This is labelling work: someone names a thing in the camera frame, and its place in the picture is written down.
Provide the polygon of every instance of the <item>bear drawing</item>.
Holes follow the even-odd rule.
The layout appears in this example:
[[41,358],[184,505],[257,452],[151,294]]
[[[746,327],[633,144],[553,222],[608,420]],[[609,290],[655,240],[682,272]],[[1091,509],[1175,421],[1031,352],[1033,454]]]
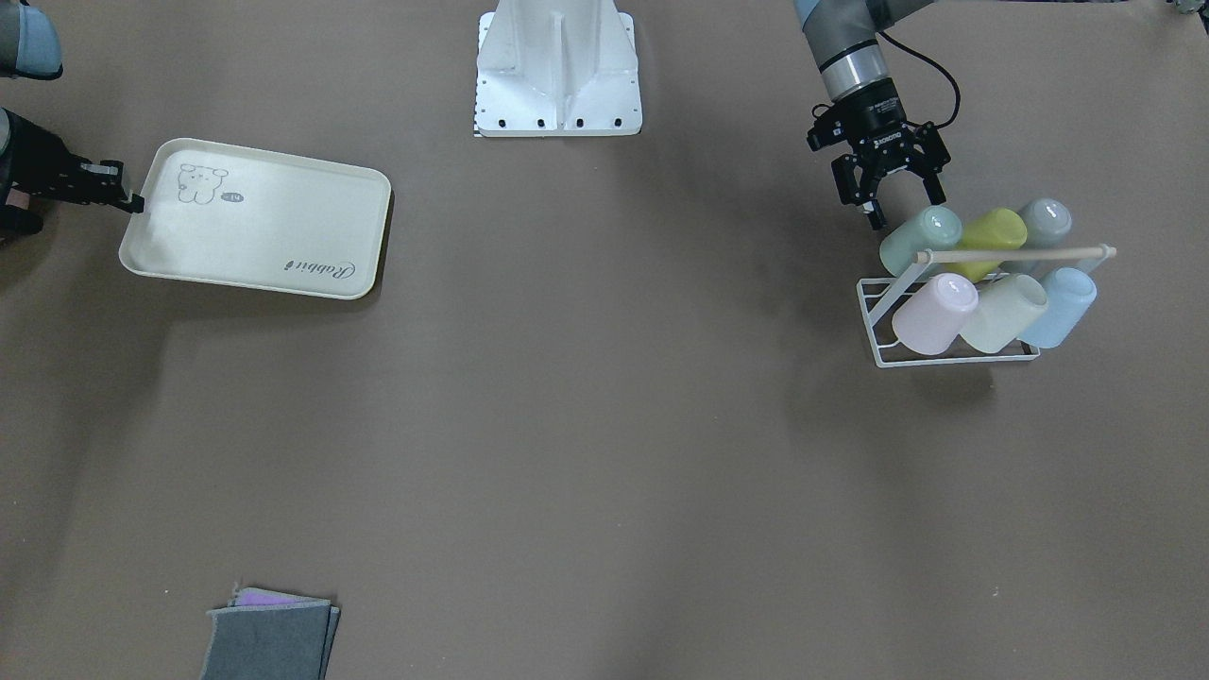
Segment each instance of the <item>bear drawing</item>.
[[177,184],[180,185],[181,203],[198,203],[204,206],[214,200],[214,192],[222,186],[222,178],[227,171],[218,168],[203,168],[201,166],[180,166],[180,177]]

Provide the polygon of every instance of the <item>gray table surface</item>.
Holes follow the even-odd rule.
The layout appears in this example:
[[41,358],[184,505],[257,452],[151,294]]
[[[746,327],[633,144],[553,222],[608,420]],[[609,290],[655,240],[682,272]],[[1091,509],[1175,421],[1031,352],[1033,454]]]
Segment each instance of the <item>gray table surface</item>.
[[[877,238],[804,136],[788,0],[643,2],[646,129],[470,136],[485,1],[52,1],[2,105],[141,179],[196,137],[381,169],[340,302],[135,277],[125,215],[0,252],[0,676],[195,678],[244,583],[329,678],[1201,678],[1209,40],[1162,2],[937,5],[950,206],[1111,242],[1029,365],[879,370]],[[887,50],[908,110],[927,67]],[[892,178],[891,217],[924,204]]]

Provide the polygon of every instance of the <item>cup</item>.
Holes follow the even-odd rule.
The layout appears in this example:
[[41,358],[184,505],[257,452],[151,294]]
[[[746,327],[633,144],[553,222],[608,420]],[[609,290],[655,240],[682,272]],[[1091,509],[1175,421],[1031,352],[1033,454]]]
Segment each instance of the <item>cup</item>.
[[902,276],[920,250],[951,250],[961,241],[961,218],[944,206],[929,206],[881,242],[881,264]]
[[[966,225],[958,243],[958,250],[1016,250],[1024,246],[1029,237],[1029,227],[1020,215],[1007,208],[995,208]],[[982,281],[995,271],[1002,260],[993,263],[954,263],[949,271],[960,273],[970,281]]]
[[978,289],[964,276],[944,272],[930,278],[903,302],[890,322],[908,348],[935,356],[949,348],[978,309]]
[[[1070,211],[1053,198],[1037,198],[1019,209],[1020,219],[1029,230],[1024,241],[1025,248],[1057,248],[1070,235],[1074,220]],[[1006,261],[1000,269],[1014,273],[1032,273],[1037,269],[1036,260]]]
[[961,329],[961,339],[979,352],[994,355],[1048,309],[1049,295],[1036,278],[1023,273],[1005,276],[978,294],[978,309]]
[[1020,341],[1034,347],[1051,350],[1062,345],[1087,309],[1095,301],[1095,282],[1087,273],[1062,267],[1041,280],[1049,295],[1049,310],[1020,334]]

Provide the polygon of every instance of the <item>gray cloth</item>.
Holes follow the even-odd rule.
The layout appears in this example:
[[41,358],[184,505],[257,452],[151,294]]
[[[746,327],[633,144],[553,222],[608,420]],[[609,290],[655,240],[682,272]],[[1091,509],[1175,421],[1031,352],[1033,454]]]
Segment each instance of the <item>gray cloth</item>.
[[340,609],[329,600],[232,605],[214,620],[202,680],[323,680]]

